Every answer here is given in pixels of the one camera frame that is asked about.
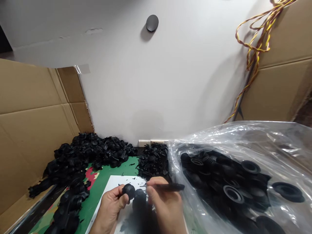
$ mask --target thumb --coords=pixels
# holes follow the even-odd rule
[[[158,192],[152,187],[152,186],[148,186],[146,188],[146,192],[149,196],[149,199],[152,200],[153,204],[155,205],[156,209],[161,206],[161,204],[163,203],[163,201],[161,200]]]
[[[129,196],[128,194],[125,193],[118,199],[118,209],[119,210],[123,209],[128,203],[128,201],[129,201]]]

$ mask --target white wall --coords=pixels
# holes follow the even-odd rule
[[[270,7],[269,0],[0,1],[14,48],[2,57],[88,64],[82,85],[100,136],[133,144],[176,138],[226,120],[245,76],[236,27]],[[144,28],[151,14],[159,18],[154,34]]]

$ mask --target hand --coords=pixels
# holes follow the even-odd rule
[[[168,184],[163,177],[152,177],[147,183],[149,203],[155,205],[159,227],[163,234],[186,234],[182,199],[178,192],[157,191],[156,184]]]
[[[104,193],[90,234],[110,234],[115,232],[118,214],[129,202],[127,194],[118,198],[122,194],[123,187],[124,185],[122,184]]]

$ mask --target tape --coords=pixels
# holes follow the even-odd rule
[[[91,73],[88,64],[74,65],[74,68],[76,68],[77,73],[80,74],[80,75]]]

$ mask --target cardboard sheet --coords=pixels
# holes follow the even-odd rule
[[[28,198],[28,187],[42,179],[54,150],[79,132],[93,132],[93,126],[74,67],[51,69],[0,59],[0,80],[4,233],[38,201]]]
[[[298,121],[312,126],[311,0],[285,8],[271,32],[270,51],[245,92],[236,120]]]

